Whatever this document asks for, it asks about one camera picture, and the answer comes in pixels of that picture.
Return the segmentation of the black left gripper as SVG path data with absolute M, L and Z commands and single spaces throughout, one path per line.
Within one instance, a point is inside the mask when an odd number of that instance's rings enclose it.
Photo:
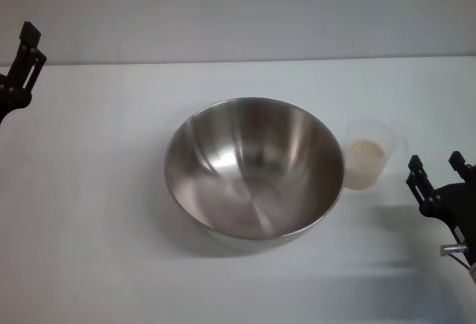
M 1 75 L 0 123 L 12 111 L 26 108 L 47 57 L 38 49 L 41 33 L 31 22 L 24 22 L 16 57 L 7 74 Z

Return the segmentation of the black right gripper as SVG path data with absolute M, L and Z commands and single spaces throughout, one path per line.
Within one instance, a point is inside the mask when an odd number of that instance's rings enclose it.
M 448 162 L 465 183 L 449 184 L 434 189 L 418 155 L 408 163 L 406 184 L 425 217 L 442 221 L 458 244 L 464 244 L 467 261 L 475 260 L 475 190 L 466 183 L 475 182 L 475 165 L 466 163 L 459 151 L 453 151 Z

